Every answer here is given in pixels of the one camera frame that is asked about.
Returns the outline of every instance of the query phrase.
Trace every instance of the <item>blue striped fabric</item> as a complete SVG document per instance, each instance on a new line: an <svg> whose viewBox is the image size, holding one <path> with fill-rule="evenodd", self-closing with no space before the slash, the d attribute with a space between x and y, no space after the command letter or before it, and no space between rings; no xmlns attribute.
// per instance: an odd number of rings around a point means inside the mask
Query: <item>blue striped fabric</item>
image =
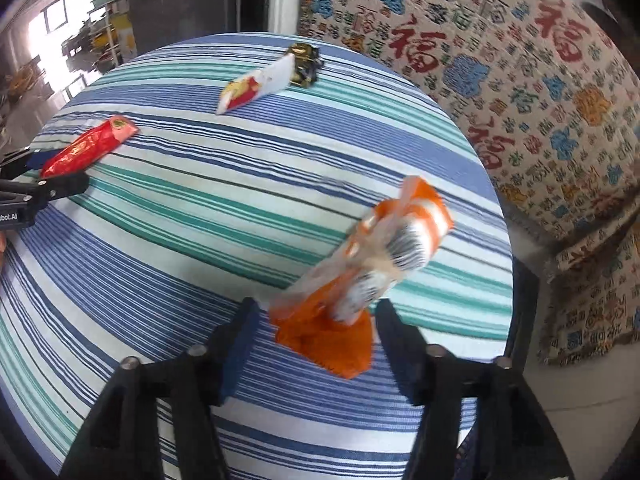
<svg viewBox="0 0 640 480"><path fill-rule="evenodd" d="M318 43L311 89L224 116L220 89L294 41L229 34L164 47L113 70L46 124L65 146L113 114L140 132L88 171L90 188L9 235L0 276L0 388L58 471L117 363L178 355L330 254L408 174L433 184L456 227L389 292L430 342L477 360L504 351L511 251L475 153L438 105L347 49ZM351 381L276 345L262 314L235 394L214 408L238 480L400 478L421 411L386 357ZM159 401L164 472L180 479L171 408ZM461 437L474 421L463 405Z"/></svg>

